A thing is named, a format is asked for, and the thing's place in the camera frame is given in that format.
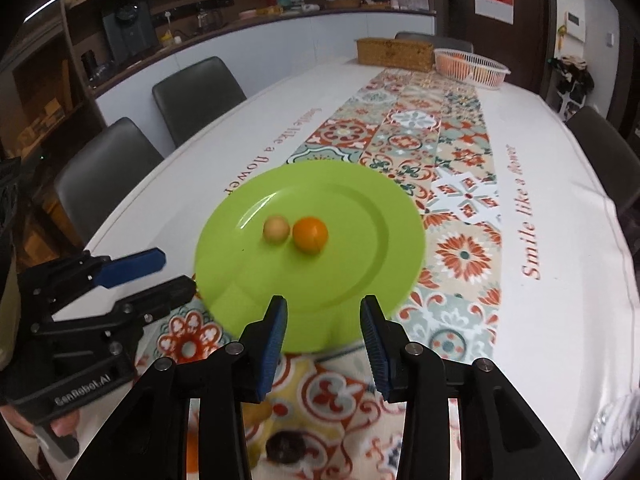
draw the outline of door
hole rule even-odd
[[[448,0],[444,36],[467,40],[476,54],[506,65],[506,80],[540,92],[545,69],[549,0],[514,0],[513,25],[475,13],[475,0]]]

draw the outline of chair backrest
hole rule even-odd
[[[444,38],[442,36],[432,36],[431,34],[423,34],[421,32],[398,32],[396,40],[414,40],[427,41],[434,48],[454,48],[463,52],[474,52],[473,43],[464,40],[456,40],[455,38]]]
[[[84,243],[160,162],[162,155],[128,117],[117,120],[76,153],[56,177],[54,187]]]
[[[209,57],[157,83],[154,99],[180,146],[246,97],[219,57]]]
[[[640,197],[640,158],[596,110],[585,106],[566,122],[622,215]]]

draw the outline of plate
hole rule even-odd
[[[271,215],[293,224],[321,219],[321,253],[291,236],[262,238]],[[236,189],[210,216],[196,248],[196,282],[209,311],[239,336],[262,318],[271,297],[287,300],[285,352],[317,352],[362,338],[360,300],[375,294],[390,315],[409,296],[424,257],[417,208],[386,176],[359,164],[314,160],[267,171]]]

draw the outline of wall-mounted device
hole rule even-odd
[[[149,7],[144,0],[104,10],[102,24],[116,66],[123,65],[137,54],[158,46]]]
[[[575,12],[566,10],[564,12],[564,24],[566,25],[566,33],[584,43],[586,38],[586,24],[584,18]]]

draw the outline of brown egg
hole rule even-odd
[[[289,222],[284,216],[270,216],[264,221],[262,236],[270,244],[281,244],[289,238]]]

